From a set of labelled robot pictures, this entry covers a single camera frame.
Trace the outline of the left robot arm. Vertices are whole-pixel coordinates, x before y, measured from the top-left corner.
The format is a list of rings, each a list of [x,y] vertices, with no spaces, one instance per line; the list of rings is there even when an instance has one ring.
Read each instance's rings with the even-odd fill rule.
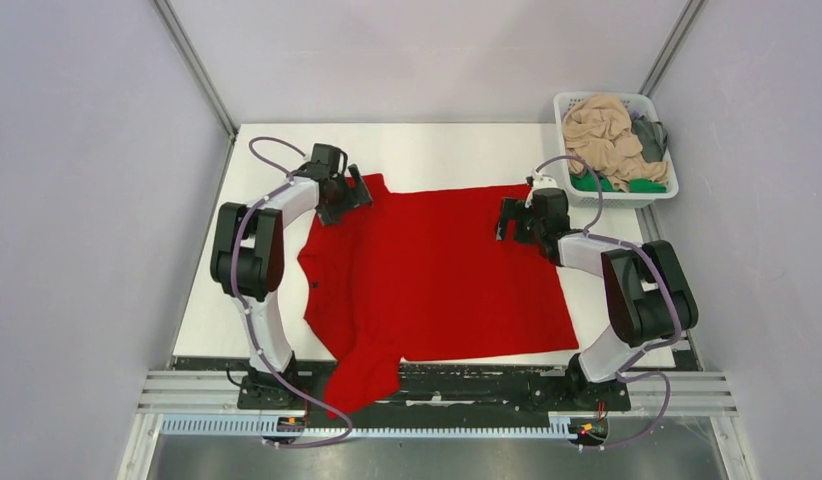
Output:
[[[279,186],[250,204],[219,207],[210,274],[235,303],[249,343],[241,392],[274,408],[301,394],[296,358],[284,332],[278,290],[285,271],[285,229],[312,212],[324,226],[372,203],[358,170],[341,148],[316,143],[302,164],[281,167]]]

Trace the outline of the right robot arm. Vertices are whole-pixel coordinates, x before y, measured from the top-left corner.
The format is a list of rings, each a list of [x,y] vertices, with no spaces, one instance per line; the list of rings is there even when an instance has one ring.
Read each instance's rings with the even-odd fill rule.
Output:
[[[509,228],[517,242],[536,246],[555,266],[603,282],[609,325],[568,364],[564,392],[572,405],[593,406],[646,353],[697,325],[698,306],[671,243],[637,244],[574,229],[559,188],[535,190],[525,200],[504,198],[497,239],[505,239]]]

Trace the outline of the red t shirt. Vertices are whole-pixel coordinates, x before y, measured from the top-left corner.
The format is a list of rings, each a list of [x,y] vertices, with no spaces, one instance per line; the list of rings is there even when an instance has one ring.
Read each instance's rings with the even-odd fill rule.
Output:
[[[380,174],[365,182],[372,204],[314,221],[298,256],[305,321],[337,362],[323,393],[336,412],[395,393],[405,360],[578,348],[556,268],[496,237],[502,201],[528,186],[395,193]]]

